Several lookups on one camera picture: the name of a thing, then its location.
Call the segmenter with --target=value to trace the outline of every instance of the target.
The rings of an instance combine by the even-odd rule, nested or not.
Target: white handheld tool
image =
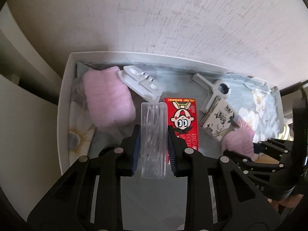
[[[209,108],[211,107],[215,97],[221,97],[223,99],[227,99],[230,96],[231,89],[230,87],[222,80],[217,80],[214,83],[211,83],[207,79],[205,79],[199,73],[195,73],[192,77],[193,80],[198,83],[200,86],[204,88],[210,88],[212,91],[212,96],[209,96],[208,99],[203,103],[200,111],[203,113],[207,113]]]
[[[124,70],[118,72],[120,80],[143,99],[148,102],[159,102],[163,93],[163,86],[141,68],[136,66],[124,66]]]

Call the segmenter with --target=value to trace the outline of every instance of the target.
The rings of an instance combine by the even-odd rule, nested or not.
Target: textured wallpaper
[[[8,4],[30,43],[59,75],[71,52],[115,50],[206,61],[280,88],[308,79],[308,10],[302,0]]]

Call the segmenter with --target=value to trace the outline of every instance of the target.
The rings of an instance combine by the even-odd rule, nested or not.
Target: pink fluffy object
[[[254,158],[252,139],[249,132],[242,127],[225,135],[221,141],[221,149],[222,152],[229,150],[250,157],[251,159]]]
[[[89,114],[99,130],[124,126],[136,118],[128,87],[118,78],[119,67],[84,74],[84,90]]]

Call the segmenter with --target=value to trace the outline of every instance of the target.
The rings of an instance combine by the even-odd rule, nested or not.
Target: cartoon eye
[[[178,121],[177,121],[177,125],[178,125],[179,127],[181,127],[181,126],[183,125],[183,121],[182,121],[182,120],[178,120]]]

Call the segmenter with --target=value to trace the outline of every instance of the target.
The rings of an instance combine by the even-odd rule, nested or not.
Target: cartoon face
[[[171,118],[171,121],[174,122],[174,125],[179,129],[186,129],[190,126],[191,122],[194,120],[194,118],[190,115],[190,113],[187,111],[190,107],[190,102],[187,102],[185,104],[179,104],[178,102],[172,103],[176,109],[178,109],[173,118]]]

